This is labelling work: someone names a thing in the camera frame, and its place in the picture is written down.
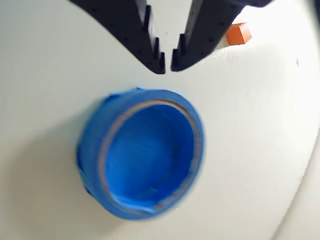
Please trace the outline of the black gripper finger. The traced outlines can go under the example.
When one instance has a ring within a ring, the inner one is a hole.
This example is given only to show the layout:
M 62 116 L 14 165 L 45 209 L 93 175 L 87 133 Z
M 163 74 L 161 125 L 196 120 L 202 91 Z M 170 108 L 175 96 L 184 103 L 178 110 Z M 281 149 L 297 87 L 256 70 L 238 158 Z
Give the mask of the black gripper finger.
M 263 8 L 269 3 L 269 0 L 193 0 L 185 31 L 172 51 L 171 71 L 183 71 L 210 55 L 244 7 Z
M 73 0 L 155 74 L 165 74 L 165 53 L 156 37 L 152 7 L 145 0 Z

